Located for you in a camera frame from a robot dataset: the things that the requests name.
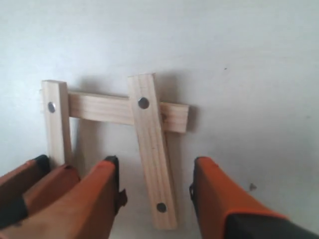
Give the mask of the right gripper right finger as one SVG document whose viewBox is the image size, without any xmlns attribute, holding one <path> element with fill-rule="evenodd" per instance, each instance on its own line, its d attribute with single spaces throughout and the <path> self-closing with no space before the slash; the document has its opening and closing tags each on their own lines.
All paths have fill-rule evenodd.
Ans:
<svg viewBox="0 0 319 239">
<path fill-rule="evenodd" d="M 195 159 L 189 192 L 203 239 L 318 238 L 261 204 L 209 157 Z"/>
</svg>

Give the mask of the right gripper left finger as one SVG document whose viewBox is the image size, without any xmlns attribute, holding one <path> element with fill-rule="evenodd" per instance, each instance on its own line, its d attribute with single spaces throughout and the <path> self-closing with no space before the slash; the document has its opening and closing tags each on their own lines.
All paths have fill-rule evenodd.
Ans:
<svg viewBox="0 0 319 239">
<path fill-rule="evenodd" d="M 18 222 L 0 221 L 3 239 L 107 239 L 119 209 L 127 203 L 119 188 L 119 161 L 108 156 L 69 192 Z"/>
</svg>

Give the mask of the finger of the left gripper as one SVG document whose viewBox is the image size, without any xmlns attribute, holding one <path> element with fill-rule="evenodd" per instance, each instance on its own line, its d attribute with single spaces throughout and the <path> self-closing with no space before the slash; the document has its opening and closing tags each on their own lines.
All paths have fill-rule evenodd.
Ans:
<svg viewBox="0 0 319 239">
<path fill-rule="evenodd" d="M 18 222 L 28 217 L 23 194 L 50 172 L 50 161 L 40 155 L 0 177 L 0 220 Z"/>
<path fill-rule="evenodd" d="M 32 216 L 45 209 L 79 182 L 80 177 L 73 166 L 64 164 L 53 169 L 23 194 L 27 215 Z"/>
</svg>

